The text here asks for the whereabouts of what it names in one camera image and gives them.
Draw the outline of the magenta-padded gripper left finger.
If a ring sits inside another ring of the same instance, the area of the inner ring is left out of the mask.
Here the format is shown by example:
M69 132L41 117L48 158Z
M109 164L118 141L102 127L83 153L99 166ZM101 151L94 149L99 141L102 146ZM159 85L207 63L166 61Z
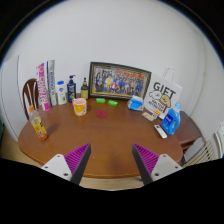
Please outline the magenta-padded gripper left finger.
M91 144L87 143L66 155L56 154L42 169L79 185L91 155Z

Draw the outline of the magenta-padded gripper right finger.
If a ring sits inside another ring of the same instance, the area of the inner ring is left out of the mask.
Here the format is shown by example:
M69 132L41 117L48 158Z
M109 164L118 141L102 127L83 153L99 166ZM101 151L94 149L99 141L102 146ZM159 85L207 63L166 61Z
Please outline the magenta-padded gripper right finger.
M182 169L169 155L158 155L136 143L132 145L132 154L144 185Z

